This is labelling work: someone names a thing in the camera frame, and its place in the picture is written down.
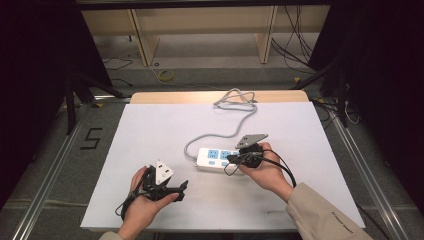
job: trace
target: sleeve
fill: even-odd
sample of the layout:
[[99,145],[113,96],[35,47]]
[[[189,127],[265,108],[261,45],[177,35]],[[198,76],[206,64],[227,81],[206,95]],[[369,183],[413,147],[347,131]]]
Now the sleeve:
[[107,232],[102,235],[100,240],[123,240],[121,236],[114,232]]
[[309,239],[372,239],[355,222],[304,183],[292,192],[287,212]]

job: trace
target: metal rail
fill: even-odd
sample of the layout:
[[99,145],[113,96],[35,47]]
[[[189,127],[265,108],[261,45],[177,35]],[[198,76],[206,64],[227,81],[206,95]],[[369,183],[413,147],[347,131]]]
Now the metal rail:
[[74,130],[66,136],[65,141],[63,142],[58,154],[56,155],[56,158],[53,161],[52,166],[49,169],[49,172],[47,173],[43,183],[40,186],[40,189],[38,190],[24,216],[19,222],[15,230],[15,234],[13,235],[13,240],[28,239],[38,217],[40,216],[44,203],[47,200],[47,197],[49,196],[57,177],[59,176],[60,170],[62,169],[63,164],[66,162],[66,158],[69,155],[75,138],[78,136],[79,130],[81,129],[81,126],[90,108],[90,103],[86,103],[81,106],[77,124]]
[[338,119],[335,120],[335,126],[340,136],[342,137],[342,140],[346,145],[346,148],[349,151],[349,154],[352,157],[352,160],[355,163],[356,168],[358,169],[358,172],[361,175],[362,180],[364,181],[364,184],[367,187],[368,192],[370,193],[378,211],[380,212],[380,215],[386,224],[392,238],[399,240],[410,239],[406,230],[402,226],[398,215],[391,206],[389,200],[378,184],[378,181],[374,177],[374,174],[369,168],[367,161],[356,145],[356,142],[350,134],[349,129],[344,128]]

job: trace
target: gray carpet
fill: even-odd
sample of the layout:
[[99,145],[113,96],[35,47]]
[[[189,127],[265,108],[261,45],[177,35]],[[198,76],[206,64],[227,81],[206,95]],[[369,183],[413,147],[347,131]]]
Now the gray carpet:
[[[242,90],[288,89],[294,86],[294,77],[304,79],[308,76],[287,69],[176,69],[174,71],[175,78],[170,82],[172,84],[211,85],[222,89],[237,87]],[[109,74],[112,79],[120,78],[133,84],[130,87],[122,81],[113,81],[115,88],[126,94],[139,91],[213,90],[209,87],[192,88],[162,85],[158,83],[149,69],[109,71]],[[318,89],[319,83],[308,86],[306,91],[310,97],[316,97],[319,96]],[[93,89],[93,92],[95,95],[104,95],[104,92],[98,89]],[[97,183],[124,107],[125,103],[106,101],[101,108],[93,107],[90,109],[48,197],[49,200],[60,201],[60,203],[47,202],[30,235],[30,239],[99,238],[99,233],[83,230],[79,227],[79,224],[84,216],[85,206],[88,204]],[[317,108],[317,112],[322,119],[326,117],[326,112],[321,108]],[[322,125],[328,125],[325,132],[354,200],[363,206],[387,232],[387,228],[384,226],[384,222],[360,178],[349,152],[344,146],[334,123],[330,120],[323,122]],[[14,228],[22,218],[25,207],[29,204],[28,201],[35,196],[63,143],[66,127],[66,110],[61,109],[58,117],[52,122],[50,131],[37,154],[36,161],[29,166],[16,187],[11,200],[0,214],[0,239],[12,237]],[[100,138],[100,141],[96,149],[83,150],[82,147],[94,145],[92,141],[85,141],[90,128],[101,128],[101,130],[92,131],[90,134],[91,137]],[[384,164],[384,157],[379,152],[366,123],[349,124],[349,130],[396,209],[411,239],[424,239],[423,216],[415,208],[391,169]],[[366,232],[374,239],[384,239],[374,224],[365,216],[364,219],[367,223]],[[144,234],[139,239],[153,239],[153,234]]]

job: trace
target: outlet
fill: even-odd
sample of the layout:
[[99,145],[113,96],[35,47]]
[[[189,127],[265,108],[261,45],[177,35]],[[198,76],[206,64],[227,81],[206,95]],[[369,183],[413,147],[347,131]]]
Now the outlet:
[[218,150],[210,149],[208,151],[208,158],[218,159]]
[[225,159],[225,160],[227,160],[227,156],[228,156],[228,155],[231,155],[231,152],[230,152],[230,151],[221,151],[220,159]]

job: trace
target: white object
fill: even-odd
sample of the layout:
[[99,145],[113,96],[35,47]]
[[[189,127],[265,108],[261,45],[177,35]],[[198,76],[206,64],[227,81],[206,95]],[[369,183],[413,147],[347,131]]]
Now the white object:
[[243,174],[237,169],[237,165],[230,164],[228,155],[238,155],[236,150],[223,150],[217,148],[200,148],[197,155],[197,168],[204,171],[214,171],[227,174]]
[[[205,146],[234,149],[246,134],[268,133],[266,141],[290,166],[298,183],[308,184],[365,227],[312,103],[257,106],[238,136],[205,138],[188,150],[197,153]],[[189,184],[184,200],[162,209],[148,231],[296,231],[285,203],[250,177],[199,171],[195,161],[184,155],[190,139],[209,132],[233,132],[245,114],[214,109],[210,104],[126,105],[81,227],[117,230],[122,220],[115,209],[128,196],[132,176],[152,159],[161,159],[175,171],[168,186],[186,180]]]
[[159,185],[174,175],[174,171],[160,160],[156,161],[156,185]]

